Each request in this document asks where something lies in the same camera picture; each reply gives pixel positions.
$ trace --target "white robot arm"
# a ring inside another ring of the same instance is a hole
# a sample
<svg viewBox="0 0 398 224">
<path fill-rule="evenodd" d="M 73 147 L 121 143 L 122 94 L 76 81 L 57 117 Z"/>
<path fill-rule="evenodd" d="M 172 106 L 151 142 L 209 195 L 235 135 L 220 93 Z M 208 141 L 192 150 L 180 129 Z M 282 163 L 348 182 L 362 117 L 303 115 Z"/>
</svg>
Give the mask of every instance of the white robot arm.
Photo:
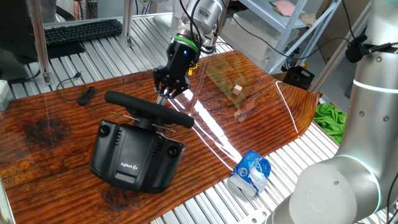
<svg viewBox="0 0 398 224">
<path fill-rule="evenodd" d="M 372 0 L 368 46 L 398 41 L 398 1 Z M 341 146 L 305 169 L 267 224 L 349 224 L 395 202 L 398 187 L 398 49 L 358 62 Z"/>
</svg>

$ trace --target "black plug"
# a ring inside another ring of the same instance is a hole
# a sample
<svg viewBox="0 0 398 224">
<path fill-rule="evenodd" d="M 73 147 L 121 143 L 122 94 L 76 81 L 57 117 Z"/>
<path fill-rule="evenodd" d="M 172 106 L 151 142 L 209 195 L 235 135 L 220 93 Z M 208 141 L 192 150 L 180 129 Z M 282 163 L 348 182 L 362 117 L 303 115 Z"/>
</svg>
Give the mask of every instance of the black plug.
<svg viewBox="0 0 398 224">
<path fill-rule="evenodd" d="M 77 72 L 73 78 L 79 78 L 83 75 L 83 72 Z"/>
</svg>

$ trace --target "power strip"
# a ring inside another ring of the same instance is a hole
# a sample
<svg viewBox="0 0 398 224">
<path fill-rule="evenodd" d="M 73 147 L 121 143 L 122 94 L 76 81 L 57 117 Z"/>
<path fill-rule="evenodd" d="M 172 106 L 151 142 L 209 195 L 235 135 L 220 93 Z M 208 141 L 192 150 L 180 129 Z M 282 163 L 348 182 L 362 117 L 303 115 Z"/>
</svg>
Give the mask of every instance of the power strip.
<svg viewBox="0 0 398 224">
<path fill-rule="evenodd" d="M 0 80 L 0 111 L 5 111 L 14 97 L 7 81 Z"/>
</svg>

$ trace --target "black button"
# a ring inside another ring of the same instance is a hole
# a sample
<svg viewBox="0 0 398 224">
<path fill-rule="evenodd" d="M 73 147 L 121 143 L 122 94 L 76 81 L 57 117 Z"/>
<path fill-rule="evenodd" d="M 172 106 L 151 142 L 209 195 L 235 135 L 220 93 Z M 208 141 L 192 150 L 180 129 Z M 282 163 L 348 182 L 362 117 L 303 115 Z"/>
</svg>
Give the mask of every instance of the black button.
<svg viewBox="0 0 398 224">
<path fill-rule="evenodd" d="M 178 149 L 177 149 L 176 147 L 174 147 L 174 146 L 170 147 L 170 148 L 167 150 L 167 155 L 169 155 L 169 156 L 171 156 L 171 157 L 177 156 L 177 155 L 178 155 Z"/>
<path fill-rule="evenodd" d="M 108 125 L 102 125 L 98 130 L 98 135 L 102 138 L 109 135 L 111 128 Z"/>
</svg>

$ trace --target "wooden table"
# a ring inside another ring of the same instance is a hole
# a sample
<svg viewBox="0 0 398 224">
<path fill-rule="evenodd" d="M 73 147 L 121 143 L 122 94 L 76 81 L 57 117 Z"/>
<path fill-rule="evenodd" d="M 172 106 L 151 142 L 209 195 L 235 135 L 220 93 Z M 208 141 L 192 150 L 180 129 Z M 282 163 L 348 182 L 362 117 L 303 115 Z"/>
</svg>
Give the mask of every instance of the wooden table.
<svg viewBox="0 0 398 224">
<path fill-rule="evenodd" d="M 227 178 L 242 155 L 263 156 L 303 134 L 318 95 L 277 82 L 241 52 L 201 59 L 192 88 L 167 106 L 195 118 L 193 129 L 172 126 L 166 136 L 187 150 L 162 194 L 128 192 L 104 183 L 88 168 L 101 119 L 132 123 L 104 103 L 108 90 L 155 101 L 152 72 L 141 72 L 60 91 L 77 98 L 94 86 L 94 107 L 56 92 L 14 100 L 0 112 L 0 177 L 17 223 L 148 223 Z M 233 96 L 235 85 L 243 90 Z"/>
</svg>

